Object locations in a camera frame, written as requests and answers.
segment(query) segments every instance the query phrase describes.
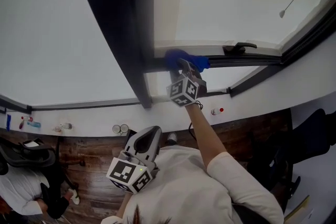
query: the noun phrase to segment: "white sleeve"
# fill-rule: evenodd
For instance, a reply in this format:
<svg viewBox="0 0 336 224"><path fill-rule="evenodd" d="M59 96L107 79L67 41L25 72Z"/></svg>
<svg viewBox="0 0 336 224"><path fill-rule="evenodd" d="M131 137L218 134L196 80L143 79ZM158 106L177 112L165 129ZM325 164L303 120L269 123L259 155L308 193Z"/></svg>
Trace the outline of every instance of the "white sleeve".
<svg viewBox="0 0 336 224"><path fill-rule="evenodd" d="M207 173L229 191L234 203L246 206L271 224L283 224L284 215L274 195L230 154L223 152L211 160Z"/></svg>
<svg viewBox="0 0 336 224"><path fill-rule="evenodd" d="M14 211L23 216L43 214L40 205L38 204L37 201L29 201L28 203L23 205L21 209L20 208L13 208L13 209Z"/></svg>
<svg viewBox="0 0 336 224"><path fill-rule="evenodd" d="M122 219L117 216L104 218L101 224L122 224Z"/></svg>

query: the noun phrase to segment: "black chair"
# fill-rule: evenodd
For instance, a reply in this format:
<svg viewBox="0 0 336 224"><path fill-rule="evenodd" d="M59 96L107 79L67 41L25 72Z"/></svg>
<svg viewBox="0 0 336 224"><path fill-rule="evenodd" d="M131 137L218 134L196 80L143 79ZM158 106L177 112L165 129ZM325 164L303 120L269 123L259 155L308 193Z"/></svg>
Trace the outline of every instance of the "black chair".
<svg viewBox="0 0 336 224"><path fill-rule="evenodd" d="M328 152L336 142L334 122L336 111L326 115L323 109L316 110L300 126L292 131L277 132L264 143L257 143L253 133L248 135L253 145L253 158L247 164L247 170L268 190L280 182L290 188L290 199L300 184L284 180L288 167Z"/></svg>
<svg viewBox="0 0 336 224"><path fill-rule="evenodd" d="M57 140L56 151L49 145L43 144L40 139L33 142L37 146L27 146L29 142L14 144L4 138L0 137L0 176L8 172L8 164L12 167L28 167L43 170L46 167L55 167L56 171L63 173L62 176L65 182L72 189L78 189L77 183L72 183L64 174L62 169L58 167L68 168L68 165L79 164L85 166L84 161L77 161L72 163L59 162L59 144L60 137Z"/></svg>

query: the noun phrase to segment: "wooden floor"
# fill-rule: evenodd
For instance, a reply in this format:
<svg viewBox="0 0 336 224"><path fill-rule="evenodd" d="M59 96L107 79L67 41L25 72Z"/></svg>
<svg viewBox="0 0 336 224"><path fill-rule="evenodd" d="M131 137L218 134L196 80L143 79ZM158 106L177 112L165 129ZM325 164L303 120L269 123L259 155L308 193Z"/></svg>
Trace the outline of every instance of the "wooden floor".
<svg viewBox="0 0 336 224"><path fill-rule="evenodd" d="M214 125L213 128L237 160L252 156L250 140L247 132L253 131L257 141L265 141L272 133L286 131L291 124L290 110L278 111L253 118ZM197 148L196 142L188 131L178 131L179 145ZM56 145L57 137L43 136L21 132L6 132L0 129L0 136L18 143L40 138L45 144ZM71 181L79 184L79 206L70 205L64 214L72 224L98 224L107 216L118 210L124 192L114 187L105 177L113 157L118 157L122 150L122 137L65 137L60 146L61 161L76 161L82 159L85 167L70 166L66 173ZM56 223L47 216L45 220ZM32 217L32 223L39 223L41 217Z"/></svg>

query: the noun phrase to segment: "blue bottle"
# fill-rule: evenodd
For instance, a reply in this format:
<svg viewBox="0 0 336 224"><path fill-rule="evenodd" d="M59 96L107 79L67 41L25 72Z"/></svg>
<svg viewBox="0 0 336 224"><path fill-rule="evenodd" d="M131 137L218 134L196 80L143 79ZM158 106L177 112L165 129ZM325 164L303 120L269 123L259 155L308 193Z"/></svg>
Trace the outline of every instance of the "blue bottle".
<svg viewBox="0 0 336 224"><path fill-rule="evenodd" d="M32 127L36 127L36 128L41 128L41 124L39 122L36 122L36 121L27 121L27 124L32 126Z"/></svg>

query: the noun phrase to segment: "person in white shirt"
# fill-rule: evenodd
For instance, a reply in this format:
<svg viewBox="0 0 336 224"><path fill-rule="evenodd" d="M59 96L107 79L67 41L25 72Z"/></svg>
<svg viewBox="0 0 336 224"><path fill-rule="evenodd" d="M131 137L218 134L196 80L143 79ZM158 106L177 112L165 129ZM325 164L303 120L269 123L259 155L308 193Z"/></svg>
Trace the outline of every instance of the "person in white shirt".
<svg viewBox="0 0 336 224"><path fill-rule="evenodd" d="M79 204L77 192L69 189L61 197L60 185L64 181L62 173L54 166L41 170L43 173L8 164L8 172L0 175L0 196L20 215L39 215L47 212L51 217L59 218L71 199L75 204ZM48 197L42 196L43 188Z"/></svg>
<svg viewBox="0 0 336 224"><path fill-rule="evenodd" d="M160 169L156 178L138 194L127 193L118 213L101 224L242 224L237 206L266 223L283 224L275 197L226 152L198 105L186 110L199 150L162 148L155 159Z"/></svg>

